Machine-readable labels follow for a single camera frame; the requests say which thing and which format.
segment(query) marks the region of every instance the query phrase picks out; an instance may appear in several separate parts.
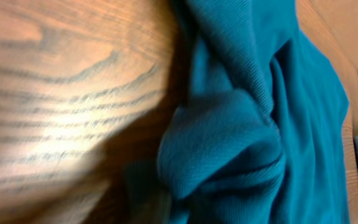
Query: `wood grain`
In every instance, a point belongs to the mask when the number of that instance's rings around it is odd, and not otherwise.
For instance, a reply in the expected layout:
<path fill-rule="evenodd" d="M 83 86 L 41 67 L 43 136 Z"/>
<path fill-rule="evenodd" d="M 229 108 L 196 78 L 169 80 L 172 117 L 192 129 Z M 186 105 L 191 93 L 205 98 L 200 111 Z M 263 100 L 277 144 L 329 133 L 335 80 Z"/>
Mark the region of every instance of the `wood grain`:
<path fill-rule="evenodd" d="M 347 118 L 342 127 L 342 140 L 351 223 L 358 224 L 358 174 L 353 146 L 353 136 L 358 134 L 357 69 L 347 58 L 339 42 L 309 0 L 297 0 L 297 10 L 301 28 L 317 48 L 330 59 L 350 101 Z"/>
<path fill-rule="evenodd" d="M 358 1 L 310 0 L 358 69 Z"/>
<path fill-rule="evenodd" d="M 0 1 L 0 223 L 127 220 L 122 169 L 155 157 L 185 90 L 170 11 Z"/>

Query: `teal shirt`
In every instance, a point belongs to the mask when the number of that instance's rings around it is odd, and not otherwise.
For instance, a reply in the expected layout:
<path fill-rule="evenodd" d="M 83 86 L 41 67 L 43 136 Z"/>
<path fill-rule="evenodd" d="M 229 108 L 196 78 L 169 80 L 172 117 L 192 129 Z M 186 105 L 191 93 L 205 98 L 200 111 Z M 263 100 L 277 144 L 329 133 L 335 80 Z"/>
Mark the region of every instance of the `teal shirt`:
<path fill-rule="evenodd" d="M 173 6 L 192 57 L 187 101 L 157 159 L 170 223 L 349 223 L 348 101 L 295 2 Z"/>

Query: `wooden surface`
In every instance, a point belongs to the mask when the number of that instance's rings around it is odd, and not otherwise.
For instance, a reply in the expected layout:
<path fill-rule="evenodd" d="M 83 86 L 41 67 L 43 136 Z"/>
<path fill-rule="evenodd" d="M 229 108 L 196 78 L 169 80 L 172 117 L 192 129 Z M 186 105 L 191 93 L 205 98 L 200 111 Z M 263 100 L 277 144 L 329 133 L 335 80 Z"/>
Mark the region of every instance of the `wooden surface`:
<path fill-rule="evenodd" d="M 122 167 L 154 157 L 183 97 L 187 55 L 167 0 L 0 1 L 0 223 L 123 223 Z M 358 223 L 358 77 L 308 0 L 302 29 L 331 59 Z"/>
<path fill-rule="evenodd" d="M 339 42 L 327 24 L 315 11 L 309 0 L 297 0 L 298 19 L 310 40 L 330 59 L 344 85 L 350 108 L 342 127 L 344 144 L 347 196 L 351 223 L 358 224 L 358 174 L 354 155 L 353 135 L 358 134 L 358 76 L 357 70 L 346 57 Z"/>
<path fill-rule="evenodd" d="M 310 0 L 358 69 L 358 0 Z"/>

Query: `wooden table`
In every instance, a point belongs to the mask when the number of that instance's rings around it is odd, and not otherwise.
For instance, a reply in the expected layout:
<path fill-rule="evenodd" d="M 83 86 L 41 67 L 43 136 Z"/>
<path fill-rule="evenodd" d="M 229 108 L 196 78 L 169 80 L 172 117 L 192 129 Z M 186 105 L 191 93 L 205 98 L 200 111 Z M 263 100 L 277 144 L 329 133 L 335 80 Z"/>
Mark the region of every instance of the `wooden table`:
<path fill-rule="evenodd" d="M 347 188 L 358 223 L 358 77 L 308 0 L 300 24 L 351 109 Z M 122 168 L 155 157 L 188 76 L 167 0 L 0 0 L 0 223 L 122 223 Z"/>

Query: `wrinkled cloth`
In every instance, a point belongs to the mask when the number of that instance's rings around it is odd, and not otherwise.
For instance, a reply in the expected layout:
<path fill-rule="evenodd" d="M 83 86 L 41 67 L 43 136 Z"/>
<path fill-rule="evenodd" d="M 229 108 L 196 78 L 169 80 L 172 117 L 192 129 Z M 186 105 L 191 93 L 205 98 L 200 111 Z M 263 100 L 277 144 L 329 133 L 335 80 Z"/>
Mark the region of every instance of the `wrinkled cloth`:
<path fill-rule="evenodd" d="M 172 3 L 192 58 L 155 163 L 169 222 L 349 223 L 348 100 L 295 2 Z"/>

